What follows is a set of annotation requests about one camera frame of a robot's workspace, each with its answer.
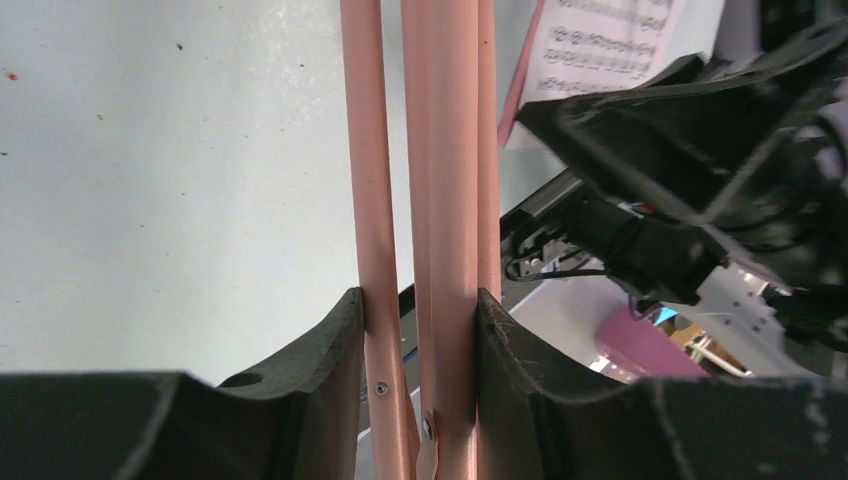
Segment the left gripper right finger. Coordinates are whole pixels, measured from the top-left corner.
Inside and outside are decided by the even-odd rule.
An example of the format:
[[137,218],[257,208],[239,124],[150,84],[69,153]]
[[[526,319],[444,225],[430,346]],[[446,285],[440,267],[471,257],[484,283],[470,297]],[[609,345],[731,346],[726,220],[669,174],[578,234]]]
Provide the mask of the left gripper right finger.
[[623,384],[521,326],[487,291],[477,313],[487,479],[843,479],[836,378],[649,378]]

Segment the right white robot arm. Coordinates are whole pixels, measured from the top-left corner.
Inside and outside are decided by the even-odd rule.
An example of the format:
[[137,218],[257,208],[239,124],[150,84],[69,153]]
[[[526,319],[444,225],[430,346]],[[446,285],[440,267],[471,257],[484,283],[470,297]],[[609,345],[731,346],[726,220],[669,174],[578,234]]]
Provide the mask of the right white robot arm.
[[757,376],[847,348],[847,5],[729,1],[714,55],[517,112],[581,182],[551,217]]

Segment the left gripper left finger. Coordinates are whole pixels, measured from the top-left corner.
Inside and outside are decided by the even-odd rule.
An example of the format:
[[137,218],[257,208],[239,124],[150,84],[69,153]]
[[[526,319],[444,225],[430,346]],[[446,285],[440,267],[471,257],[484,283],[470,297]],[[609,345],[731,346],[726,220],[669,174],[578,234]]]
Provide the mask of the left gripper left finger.
[[351,479],[363,298],[213,387],[181,372],[5,374],[5,479]]

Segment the pink music stand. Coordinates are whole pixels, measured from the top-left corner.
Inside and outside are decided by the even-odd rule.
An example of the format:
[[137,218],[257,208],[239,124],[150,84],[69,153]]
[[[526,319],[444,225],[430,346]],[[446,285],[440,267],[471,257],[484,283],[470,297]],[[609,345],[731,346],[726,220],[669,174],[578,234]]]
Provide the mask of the pink music stand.
[[401,5],[418,402],[401,352],[381,5],[340,12],[375,475],[477,479],[477,311],[502,278],[495,7]]

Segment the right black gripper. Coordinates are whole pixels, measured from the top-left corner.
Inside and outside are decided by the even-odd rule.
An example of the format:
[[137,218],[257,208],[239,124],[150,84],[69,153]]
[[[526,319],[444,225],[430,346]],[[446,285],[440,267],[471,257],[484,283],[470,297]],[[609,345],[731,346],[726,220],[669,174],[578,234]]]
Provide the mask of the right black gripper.
[[561,230],[649,298],[703,300],[731,258],[780,286],[786,335],[847,341],[843,1],[730,1],[711,60],[524,104],[518,122],[582,181]]

